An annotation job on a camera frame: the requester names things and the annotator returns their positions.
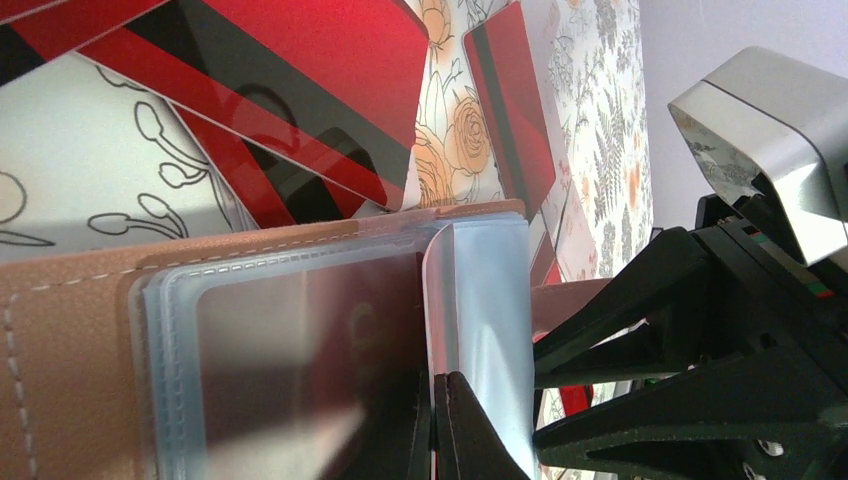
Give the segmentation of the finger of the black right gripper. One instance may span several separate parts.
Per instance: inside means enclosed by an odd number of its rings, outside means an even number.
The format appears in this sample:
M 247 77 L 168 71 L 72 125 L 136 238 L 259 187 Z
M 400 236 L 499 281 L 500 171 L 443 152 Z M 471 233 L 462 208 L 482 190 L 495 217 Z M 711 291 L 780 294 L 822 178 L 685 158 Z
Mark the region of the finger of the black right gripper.
M 694 234 L 680 227 L 662 231 L 535 345 L 536 388 L 686 370 L 701 356 L 711 270 Z
M 533 436 L 547 466 L 642 479 L 844 479 L 847 396 L 794 346 L 696 368 Z

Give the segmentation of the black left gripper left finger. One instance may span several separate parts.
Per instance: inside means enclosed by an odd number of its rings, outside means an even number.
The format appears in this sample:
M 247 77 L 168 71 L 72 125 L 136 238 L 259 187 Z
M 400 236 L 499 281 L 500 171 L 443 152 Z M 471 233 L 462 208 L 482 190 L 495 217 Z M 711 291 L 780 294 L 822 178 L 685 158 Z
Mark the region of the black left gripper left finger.
M 346 479 L 431 477 L 429 377 L 405 372 L 385 387 Z

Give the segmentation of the red card pair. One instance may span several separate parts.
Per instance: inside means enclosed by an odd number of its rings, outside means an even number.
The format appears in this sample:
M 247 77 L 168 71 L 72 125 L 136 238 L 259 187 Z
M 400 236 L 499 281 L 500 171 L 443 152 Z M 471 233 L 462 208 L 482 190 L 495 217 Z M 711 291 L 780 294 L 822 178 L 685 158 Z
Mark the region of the red card pair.
M 407 205 L 428 36 L 403 1 L 5 1 L 1 81 L 78 53 L 170 102 L 263 227 Z

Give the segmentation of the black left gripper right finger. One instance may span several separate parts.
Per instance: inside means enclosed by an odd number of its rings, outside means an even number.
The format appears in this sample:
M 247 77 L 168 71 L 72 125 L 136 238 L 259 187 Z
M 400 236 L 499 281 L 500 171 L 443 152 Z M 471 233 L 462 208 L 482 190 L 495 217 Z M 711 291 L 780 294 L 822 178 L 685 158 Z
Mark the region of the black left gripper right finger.
M 436 477 L 525 479 L 506 450 L 464 375 L 434 377 Z

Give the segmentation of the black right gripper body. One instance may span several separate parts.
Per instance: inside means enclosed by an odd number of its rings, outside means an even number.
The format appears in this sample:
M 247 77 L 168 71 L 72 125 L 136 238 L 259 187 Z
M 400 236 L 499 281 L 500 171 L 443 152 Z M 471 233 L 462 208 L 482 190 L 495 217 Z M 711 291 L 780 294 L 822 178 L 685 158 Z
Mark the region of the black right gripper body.
M 755 307 L 760 345 L 798 344 L 816 367 L 847 390 L 847 256 L 806 266 L 780 244 L 783 234 L 763 231 L 715 194 L 699 199 L 696 233 Z

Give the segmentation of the tan leather card holder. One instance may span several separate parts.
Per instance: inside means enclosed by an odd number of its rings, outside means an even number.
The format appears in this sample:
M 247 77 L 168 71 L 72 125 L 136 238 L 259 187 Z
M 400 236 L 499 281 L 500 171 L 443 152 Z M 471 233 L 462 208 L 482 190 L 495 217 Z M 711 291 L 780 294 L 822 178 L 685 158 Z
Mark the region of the tan leather card holder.
M 535 479 L 533 286 L 503 201 L 1 268 L 5 479 Z

